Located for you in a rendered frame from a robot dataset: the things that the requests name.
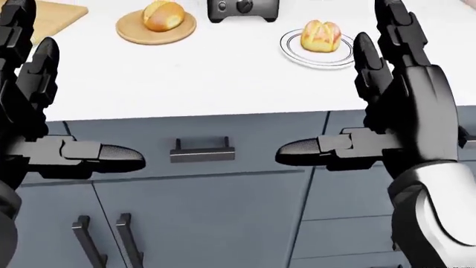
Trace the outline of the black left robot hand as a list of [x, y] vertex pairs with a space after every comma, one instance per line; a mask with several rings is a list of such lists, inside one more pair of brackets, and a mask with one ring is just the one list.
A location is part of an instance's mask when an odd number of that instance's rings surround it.
[[88, 179], [143, 169], [133, 149], [49, 135], [44, 109], [57, 93], [60, 51], [50, 37], [31, 50], [35, 18], [35, 0], [7, 0], [0, 10], [0, 185], [17, 189], [29, 172]]

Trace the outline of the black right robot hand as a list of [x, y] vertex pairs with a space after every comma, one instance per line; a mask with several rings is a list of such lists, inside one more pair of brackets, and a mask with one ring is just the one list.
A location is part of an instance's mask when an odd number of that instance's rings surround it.
[[276, 162], [330, 171], [364, 170], [383, 162], [397, 177], [428, 162], [457, 160], [458, 117], [443, 70], [431, 64], [427, 39], [402, 0], [375, 0], [379, 40], [359, 33], [353, 43], [364, 126], [283, 145]]

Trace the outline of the wooden cutting board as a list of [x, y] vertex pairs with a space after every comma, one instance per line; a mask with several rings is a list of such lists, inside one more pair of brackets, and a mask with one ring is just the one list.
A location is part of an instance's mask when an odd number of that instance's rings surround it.
[[31, 42], [38, 45], [45, 37], [53, 36], [89, 12], [87, 7], [36, 1], [36, 19]]

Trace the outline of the white plate with dark rings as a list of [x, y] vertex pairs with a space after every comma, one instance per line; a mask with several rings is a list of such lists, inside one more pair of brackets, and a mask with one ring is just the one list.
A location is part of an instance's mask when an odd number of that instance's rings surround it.
[[348, 35], [341, 35], [341, 43], [336, 51], [318, 53], [307, 51], [301, 46], [301, 33], [302, 30], [297, 29], [285, 33], [280, 38], [280, 50], [291, 62], [309, 68], [327, 70], [347, 68], [354, 63], [353, 39]]

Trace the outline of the scored golden bread roll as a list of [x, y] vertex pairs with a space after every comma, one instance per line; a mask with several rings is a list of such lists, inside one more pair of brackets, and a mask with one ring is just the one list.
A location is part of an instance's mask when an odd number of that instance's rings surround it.
[[341, 29], [333, 22], [312, 20], [302, 30], [300, 44], [307, 51], [332, 53], [341, 44]]

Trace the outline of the black toaster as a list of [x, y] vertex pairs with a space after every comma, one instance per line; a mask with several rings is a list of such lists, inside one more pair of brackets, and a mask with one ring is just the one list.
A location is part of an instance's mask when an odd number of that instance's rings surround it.
[[266, 22], [275, 22], [280, 0], [207, 0], [208, 18], [220, 23], [227, 17], [259, 16]]

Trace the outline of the grey kitchen cabinet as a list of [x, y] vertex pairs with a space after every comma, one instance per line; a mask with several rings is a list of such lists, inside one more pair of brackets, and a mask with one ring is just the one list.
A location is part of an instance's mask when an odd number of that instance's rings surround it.
[[[392, 249], [391, 182], [382, 164], [360, 171], [287, 167], [283, 144], [360, 127], [364, 111], [49, 122], [52, 135], [140, 151], [147, 166], [47, 180], [19, 188], [19, 245], [8, 268], [93, 268], [72, 223], [89, 234], [106, 268], [132, 268], [116, 229], [124, 213], [144, 268], [408, 268]], [[233, 161], [171, 163], [183, 149], [235, 147]]]

